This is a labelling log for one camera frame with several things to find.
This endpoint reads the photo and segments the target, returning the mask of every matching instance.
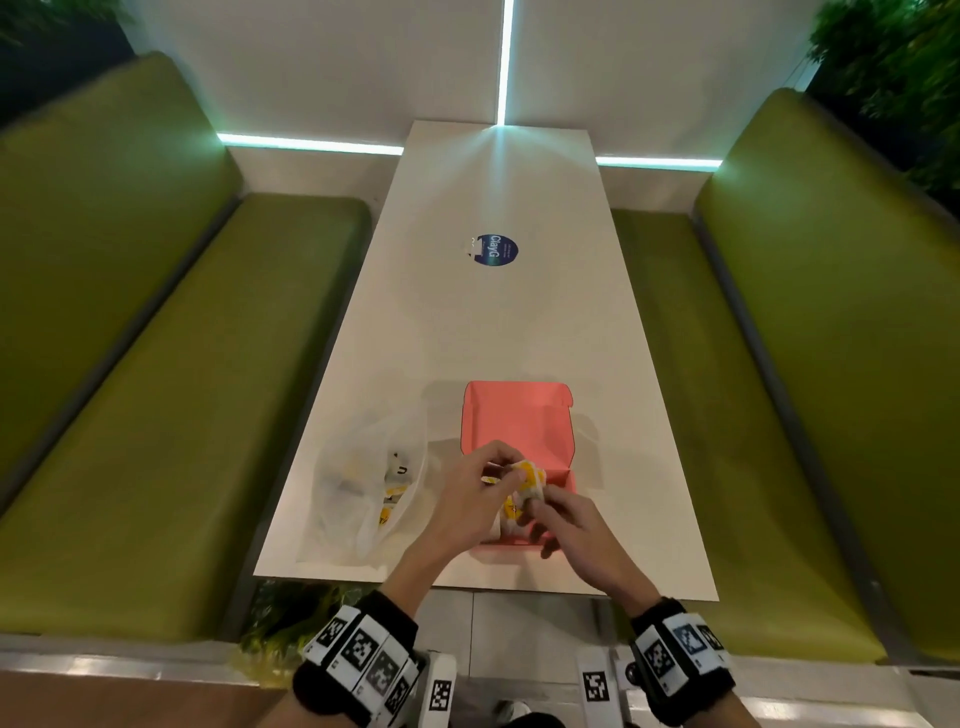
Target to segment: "black wrist strap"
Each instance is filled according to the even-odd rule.
[[[700,615],[661,599],[631,619],[641,687],[661,723],[681,726],[730,692],[730,655]]]
[[[420,672],[417,623],[380,591],[341,607],[303,649],[293,692],[318,716],[345,714],[367,726],[381,710],[398,713]]]

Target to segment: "blue sticker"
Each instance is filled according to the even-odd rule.
[[[473,259],[484,265],[506,265],[516,258],[516,243],[506,235],[478,235]]]

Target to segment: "white plastic bag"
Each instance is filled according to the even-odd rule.
[[[348,426],[321,451],[313,507],[327,544],[361,559],[389,534],[417,494],[426,465],[426,413],[410,407]],[[387,489],[406,485],[380,523]]]

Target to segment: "box lid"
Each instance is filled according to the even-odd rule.
[[[472,381],[464,393],[460,450],[503,440],[546,470],[573,460],[570,388],[556,381]]]

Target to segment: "green seat cushion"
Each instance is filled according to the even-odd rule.
[[[240,184],[160,54],[0,134],[0,482]]]
[[[697,206],[913,641],[960,660],[960,229],[785,89]]]
[[[243,202],[0,517],[0,632],[214,635],[370,226]]]
[[[738,654],[882,658],[690,221],[613,220],[720,597],[688,606]]]

